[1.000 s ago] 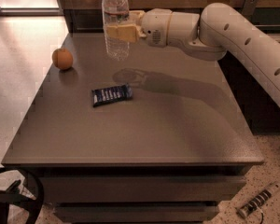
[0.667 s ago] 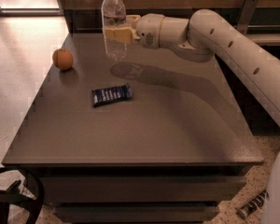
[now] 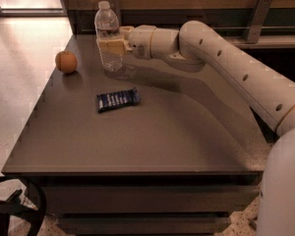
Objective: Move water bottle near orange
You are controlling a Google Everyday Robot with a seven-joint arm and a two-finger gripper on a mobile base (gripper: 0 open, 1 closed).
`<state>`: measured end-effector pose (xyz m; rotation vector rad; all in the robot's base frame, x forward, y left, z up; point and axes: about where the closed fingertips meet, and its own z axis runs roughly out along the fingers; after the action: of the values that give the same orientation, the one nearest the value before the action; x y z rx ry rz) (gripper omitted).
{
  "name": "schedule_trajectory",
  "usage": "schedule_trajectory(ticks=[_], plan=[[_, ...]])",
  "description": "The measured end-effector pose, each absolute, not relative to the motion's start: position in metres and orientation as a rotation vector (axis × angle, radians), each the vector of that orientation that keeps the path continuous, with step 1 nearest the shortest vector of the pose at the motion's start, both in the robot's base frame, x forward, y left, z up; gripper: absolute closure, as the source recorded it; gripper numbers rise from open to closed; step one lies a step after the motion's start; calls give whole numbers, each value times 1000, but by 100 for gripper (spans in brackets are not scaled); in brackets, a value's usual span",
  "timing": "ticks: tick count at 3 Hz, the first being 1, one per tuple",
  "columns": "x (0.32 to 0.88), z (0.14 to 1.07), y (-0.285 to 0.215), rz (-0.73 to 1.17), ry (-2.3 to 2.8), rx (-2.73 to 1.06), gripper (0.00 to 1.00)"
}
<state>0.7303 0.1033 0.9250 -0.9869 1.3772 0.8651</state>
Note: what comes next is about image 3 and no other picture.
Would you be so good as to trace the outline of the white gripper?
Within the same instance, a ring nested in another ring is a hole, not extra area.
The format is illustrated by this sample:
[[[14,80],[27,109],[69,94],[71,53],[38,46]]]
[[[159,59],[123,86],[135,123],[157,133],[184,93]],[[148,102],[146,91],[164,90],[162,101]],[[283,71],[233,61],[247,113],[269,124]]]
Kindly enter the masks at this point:
[[[155,26],[142,25],[139,27],[125,26],[119,28],[123,36],[129,36],[128,40],[118,39],[99,39],[98,47],[102,51],[107,51],[116,55],[133,54],[136,58],[149,60],[151,58],[151,39]]]

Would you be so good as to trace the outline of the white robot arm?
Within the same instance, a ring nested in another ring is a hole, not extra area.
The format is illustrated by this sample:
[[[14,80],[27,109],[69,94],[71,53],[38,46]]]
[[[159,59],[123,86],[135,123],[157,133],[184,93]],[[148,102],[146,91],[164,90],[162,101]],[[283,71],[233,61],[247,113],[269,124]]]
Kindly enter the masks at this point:
[[[99,48],[140,59],[161,59],[189,72],[214,68],[279,136],[263,175],[257,236],[295,236],[295,83],[251,57],[204,23],[180,29],[121,27]]]

